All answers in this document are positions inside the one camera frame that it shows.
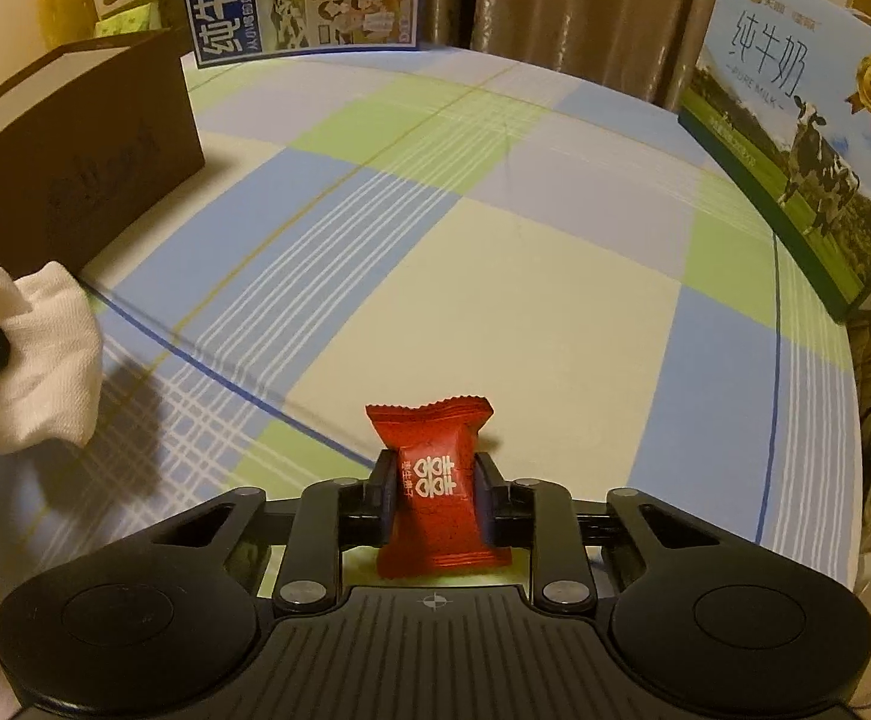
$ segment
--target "cow illustration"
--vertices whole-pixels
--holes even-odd
[[[812,179],[818,186],[818,208],[816,218],[802,235],[818,230],[824,238],[832,232],[845,206],[859,191],[859,175],[816,129],[816,124],[819,127],[826,124],[816,106],[804,103],[799,95],[792,99],[798,105],[799,116],[789,151],[789,180],[778,203],[785,207],[795,190],[801,191],[803,184]],[[802,196],[808,200],[808,191],[802,191]]]

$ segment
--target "brown cardboard box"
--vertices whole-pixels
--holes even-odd
[[[0,86],[0,266],[81,271],[203,164],[169,30],[53,50]]]

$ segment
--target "checkered tablecloth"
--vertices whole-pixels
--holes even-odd
[[[461,50],[185,75],[205,170],[84,274],[98,431],[0,457],[0,599],[232,485],[365,475],[365,404],[456,394],[509,478],[634,485],[851,581],[845,330],[674,116]]]

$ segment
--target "red packet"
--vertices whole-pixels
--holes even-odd
[[[509,565],[508,548],[482,542],[472,495],[475,438],[492,415],[489,402],[466,396],[419,409],[367,406],[365,412],[385,446],[399,453],[399,504],[391,541],[379,550],[379,576]]]

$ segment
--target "curtain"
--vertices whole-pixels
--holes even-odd
[[[672,109],[695,66],[714,4],[427,0],[422,33],[433,42],[552,68]]]

